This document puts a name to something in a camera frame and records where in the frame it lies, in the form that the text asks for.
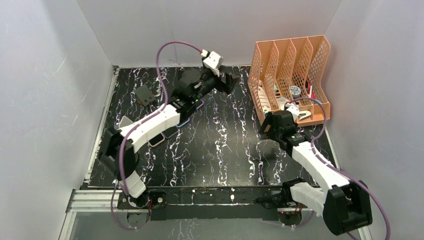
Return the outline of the orange desk file organizer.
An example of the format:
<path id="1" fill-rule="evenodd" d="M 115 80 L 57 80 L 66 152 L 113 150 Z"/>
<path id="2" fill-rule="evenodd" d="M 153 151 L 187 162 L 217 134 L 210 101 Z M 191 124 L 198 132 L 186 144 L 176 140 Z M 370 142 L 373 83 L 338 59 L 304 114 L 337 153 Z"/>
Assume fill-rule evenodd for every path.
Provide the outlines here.
<path id="1" fill-rule="evenodd" d="M 296 120 L 301 127 L 323 124 L 330 119 L 331 104 L 322 89 L 330 51 L 331 45 L 324 35 L 256 42 L 247 83 L 260 123 L 263 123 L 266 111 L 260 104 L 258 86 L 267 95 L 269 112 L 281 110 L 276 90 L 294 100 L 300 111 L 310 111 L 309 118 Z M 312 85 L 311 97 L 307 94 L 306 80 Z M 293 85 L 301 89 L 301 95 L 296 99 L 290 93 Z"/>

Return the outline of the pink case phone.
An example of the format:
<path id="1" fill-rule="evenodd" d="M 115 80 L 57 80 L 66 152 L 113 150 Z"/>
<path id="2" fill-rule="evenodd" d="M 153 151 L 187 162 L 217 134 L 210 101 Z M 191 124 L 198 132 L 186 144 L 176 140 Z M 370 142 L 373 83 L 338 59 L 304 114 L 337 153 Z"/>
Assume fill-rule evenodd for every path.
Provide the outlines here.
<path id="1" fill-rule="evenodd" d="M 148 141 L 148 146 L 150 148 L 155 148 L 156 146 L 160 145 L 165 141 L 165 136 L 163 133 L 159 133 L 158 135 L 154 136 Z"/>

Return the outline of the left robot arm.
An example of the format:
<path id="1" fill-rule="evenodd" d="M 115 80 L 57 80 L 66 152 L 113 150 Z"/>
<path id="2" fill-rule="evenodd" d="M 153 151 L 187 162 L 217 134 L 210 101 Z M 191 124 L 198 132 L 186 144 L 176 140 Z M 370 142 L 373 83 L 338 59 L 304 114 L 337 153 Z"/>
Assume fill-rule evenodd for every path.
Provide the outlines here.
<path id="1" fill-rule="evenodd" d="M 224 66 L 218 70 L 178 70 L 169 99 L 160 109 L 129 125 L 104 132 L 98 159 L 115 176 L 116 185 L 135 207 L 144 208 L 152 202 L 148 187 L 136 171 L 140 148 L 188 119 L 204 96 L 213 90 L 230 95 L 240 80 L 240 76 L 226 71 Z"/>

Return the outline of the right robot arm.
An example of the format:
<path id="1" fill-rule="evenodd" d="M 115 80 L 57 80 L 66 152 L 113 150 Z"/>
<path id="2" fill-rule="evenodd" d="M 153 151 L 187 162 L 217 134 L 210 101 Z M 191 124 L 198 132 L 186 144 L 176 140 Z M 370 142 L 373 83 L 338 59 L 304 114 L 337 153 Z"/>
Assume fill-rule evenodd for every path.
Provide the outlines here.
<path id="1" fill-rule="evenodd" d="M 278 143 L 293 160 L 314 178 L 319 188 L 298 177 L 282 184 L 281 191 L 256 199 L 264 207 L 276 208 L 298 203 L 321 216 L 331 233 L 338 236 L 372 224 L 369 194 L 353 180 L 338 172 L 311 141 L 297 131 L 297 124 L 288 110 L 267 112 L 260 127 L 269 139 Z"/>

